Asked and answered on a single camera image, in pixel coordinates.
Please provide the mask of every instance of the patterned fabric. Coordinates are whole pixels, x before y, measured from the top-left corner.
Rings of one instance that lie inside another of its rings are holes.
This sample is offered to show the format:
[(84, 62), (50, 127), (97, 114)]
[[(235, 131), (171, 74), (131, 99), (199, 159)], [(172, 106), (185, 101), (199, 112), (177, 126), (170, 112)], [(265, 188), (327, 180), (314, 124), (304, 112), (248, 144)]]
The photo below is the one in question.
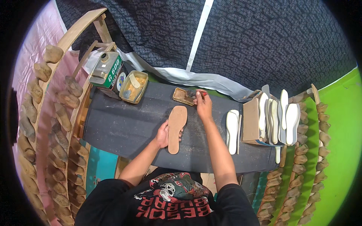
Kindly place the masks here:
[[(186, 69), (205, 0), (57, 0), (69, 28), (87, 11), (107, 7), (106, 23), (125, 53), (153, 67)], [(98, 39), (90, 26), (72, 48)], [(319, 1), (215, 0), (191, 68), (251, 89), (296, 95), (322, 88), (352, 70), (355, 58), (336, 19)]]

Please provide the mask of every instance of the glue can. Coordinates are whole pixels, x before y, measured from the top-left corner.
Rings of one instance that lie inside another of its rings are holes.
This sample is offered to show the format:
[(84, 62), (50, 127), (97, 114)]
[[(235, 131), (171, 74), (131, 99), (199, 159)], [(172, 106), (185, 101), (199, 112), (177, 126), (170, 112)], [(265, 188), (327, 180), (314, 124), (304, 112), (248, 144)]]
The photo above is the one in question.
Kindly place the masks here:
[(89, 81), (107, 96), (120, 100), (119, 91), (128, 72), (117, 52), (103, 52)]

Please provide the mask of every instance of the workbench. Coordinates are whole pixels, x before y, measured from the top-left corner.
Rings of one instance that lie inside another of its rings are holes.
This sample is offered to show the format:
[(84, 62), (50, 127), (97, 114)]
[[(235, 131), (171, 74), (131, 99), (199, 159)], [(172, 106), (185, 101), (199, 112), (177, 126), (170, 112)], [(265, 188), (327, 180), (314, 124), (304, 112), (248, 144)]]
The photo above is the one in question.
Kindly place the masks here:
[[(137, 104), (110, 98), (99, 90), (91, 95), (84, 124), (83, 139), (98, 149), (133, 159), (156, 136), (160, 125), (168, 119), (174, 106), (187, 108), (188, 118), (184, 127), (180, 150), (173, 155), (161, 149), (152, 165), (213, 173), (205, 130), (196, 106), (188, 106), (172, 99), (177, 86), (148, 82), (146, 91)], [(221, 137), (226, 140), (226, 114), (237, 109), (242, 114), (243, 105), (237, 101), (210, 96), (212, 116)], [(232, 155), (237, 173), (269, 171), (278, 167), (274, 147), (240, 142), (239, 154)]]

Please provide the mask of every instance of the small tray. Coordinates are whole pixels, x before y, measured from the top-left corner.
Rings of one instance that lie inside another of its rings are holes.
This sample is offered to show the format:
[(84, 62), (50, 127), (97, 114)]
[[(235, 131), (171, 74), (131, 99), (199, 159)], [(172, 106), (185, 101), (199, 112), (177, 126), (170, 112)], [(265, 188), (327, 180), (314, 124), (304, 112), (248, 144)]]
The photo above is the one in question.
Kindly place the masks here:
[(193, 99), (190, 97), (187, 97), (186, 90), (180, 89), (178, 87), (175, 89), (175, 92), (173, 92), (172, 99), (174, 101), (178, 101), (178, 102), (190, 105), (190, 106), (195, 105)]
[[(144, 82), (142, 80), (139, 81), (139, 83), (141, 84), (140, 88), (136, 89), (132, 86), (130, 80), (131, 74), (133, 74), (135, 78), (140, 78), (144, 80)], [(143, 96), (144, 91), (146, 90), (147, 82), (148, 82), (148, 74), (141, 71), (131, 71), (126, 77), (125, 81), (123, 82), (121, 90), (119, 91), (119, 97), (124, 101), (138, 104)], [(131, 90), (131, 94), (128, 98), (124, 98), (123, 93), (127, 90)]]

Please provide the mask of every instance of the glue brush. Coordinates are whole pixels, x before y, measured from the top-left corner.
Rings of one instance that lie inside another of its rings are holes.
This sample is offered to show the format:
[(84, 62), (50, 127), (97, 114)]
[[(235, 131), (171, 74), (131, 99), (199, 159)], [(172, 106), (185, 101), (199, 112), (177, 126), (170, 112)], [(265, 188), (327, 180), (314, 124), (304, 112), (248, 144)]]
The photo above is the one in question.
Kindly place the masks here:
[[(207, 92), (205, 91), (199, 91), (201, 94), (202, 99), (204, 99), (204, 96), (207, 95)], [(192, 99), (196, 98), (196, 91), (192, 91), (192, 90), (186, 90), (186, 97), (190, 97)]]

